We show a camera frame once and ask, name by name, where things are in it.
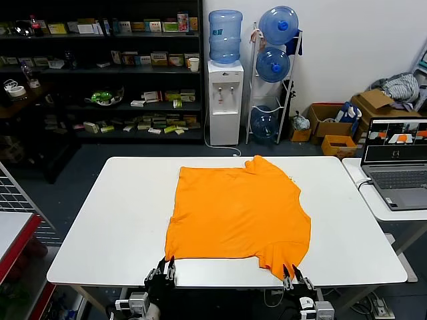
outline white container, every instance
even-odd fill
[[[198,72],[199,71],[199,58],[189,58],[189,69],[191,72]]]
[[[211,145],[239,143],[244,70],[240,61],[207,62]]]

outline blue bottle cap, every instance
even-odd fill
[[[279,21],[278,28],[280,31],[286,31],[289,28],[289,23],[287,23],[286,21]]]
[[[282,71],[282,67],[278,63],[273,63],[272,64],[272,71],[274,73],[279,73],[280,71]]]

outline metal wire rack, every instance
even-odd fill
[[[10,172],[0,162],[0,212],[34,213],[42,221],[35,236],[38,240],[50,247],[59,247],[62,244],[60,237],[52,223],[44,216],[40,208],[30,199]]]
[[[248,122],[246,124],[246,144],[248,144],[249,136],[252,134],[252,130],[251,130],[252,109],[258,109],[259,111],[261,111],[263,113],[274,113],[276,111],[279,111],[280,109],[283,109],[284,111],[286,110],[286,106],[288,105],[288,101],[290,99],[292,86],[294,84],[294,69],[295,69],[295,66],[297,64],[298,55],[299,55],[298,53],[300,52],[300,47],[302,45],[302,31],[299,30],[298,34],[295,36],[295,38],[298,38],[298,42],[296,45],[295,55],[292,55],[293,58],[291,60],[292,64],[290,67],[290,71],[289,71],[288,75],[285,77],[285,79],[283,79],[281,81],[282,85],[284,86],[284,88],[286,90],[285,103],[282,105],[280,103],[280,100],[277,97],[275,97],[276,102],[278,104],[277,108],[275,108],[271,111],[262,111],[261,109],[259,109],[257,106],[254,105],[254,98],[256,96],[254,95],[253,85],[254,85],[254,81],[255,81],[256,77],[259,77],[258,72],[256,71],[256,58],[257,58],[258,52],[260,52],[261,40],[264,38],[262,33],[260,32],[260,30],[258,29],[256,22],[254,22],[254,32],[256,32],[256,40],[255,40],[255,42],[252,42],[252,51],[251,51],[251,62],[252,62],[252,64],[251,64],[251,75],[252,76],[251,76],[251,79],[249,82],[250,98],[249,98],[249,103],[248,103]],[[284,124],[284,120],[285,120],[285,114],[286,114],[286,112],[282,112],[282,118],[280,119],[279,131],[278,131],[276,143],[279,143],[279,141],[280,141],[280,135],[282,134],[283,124]]]

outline laptop keyboard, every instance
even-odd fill
[[[377,171],[372,178],[381,189],[410,189],[427,187],[426,171]]]

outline shelf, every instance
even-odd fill
[[[132,140],[201,140],[203,139],[202,129],[190,129],[181,135],[177,135],[175,132],[164,133],[163,130],[159,135],[149,133],[148,130],[136,130],[132,129],[130,132],[122,131],[117,129],[107,133],[89,133],[87,131],[77,131],[77,136],[81,139],[132,139]]]
[[[180,39],[191,39],[198,38],[199,33],[197,31],[190,31],[193,34],[187,34],[186,32],[144,32],[135,31],[132,33],[118,33],[113,37],[116,38],[180,38]]]
[[[80,75],[80,74],[93,74],[93,73],[123,73],[123,74],[132,74],[132,73],[173,73],[173,74],[200,74],[198,72],[191,72],[186,67],[152,67],[151,65],[135,65],[135,66],[124,66],[124,65],[110,65],[109,67],[99,68],[80,68],[75,70],[69,69],[46,69],[42,67],[31,67],[32,70],[39,72],[42,75]],[[18,66],[6,65],[0,67],[0,73],[20,73],[21,68]]]
[[[84,38],[104,38],[104,35],[94,35],[91,33],[85,33],[85,34],[80,34],[80,33],[68,33],[66,35],[44,35],[42,37],[35,37],[35,36],[31,36],[31,37],[24,37],[22,35],[0,35],[0,41],[1,40],[47,40],[47,39],[84,39]]]
[[[192,34],[186,32],[144,32],[134,31],[129,33],[118,33],[114,36],[108,36],[109,38],[179,38],[179,39],[197,39],[199,33],[197,31],[190,31]],[[105,38],[104,35],[94,35],[90,33],[68,33],[66,35],[44,35],[42,37],[24,37],[21,35],[0,35],[1,40],[48,40],[48,39],[93,39],[93,38]]]
[[[44,258],[31,258],[28,268],[24,271],[21,280],[19,280],[19,284],[28,291],[29,300],[27,303],[20,303],[19,305],[8,308],[5,320],[29,319],[36,306],[40,308],[37,302],[42,296],[42,293],[46,294],[45,288],[48,285],[46,274],[58,250],[59,247],[48,247],[47,255]]]
[[[40,224],[40,217],[26,212],[0,212],[0,284]]]
[[[118,103],[111,107],[101,107],[97,105],[86,105],[84,107],[80,105],[67,105],[65,110],[70,112],[82,112],[82,111],[173,111],[173,112],[198,112],[201,111],[201,103],[199,101],[194,102],[183,102],[182,108],[173,108],[173,103],[169,101],[162,102],[151,102],[144,104],[143,107],[132,107],[130,103]]]

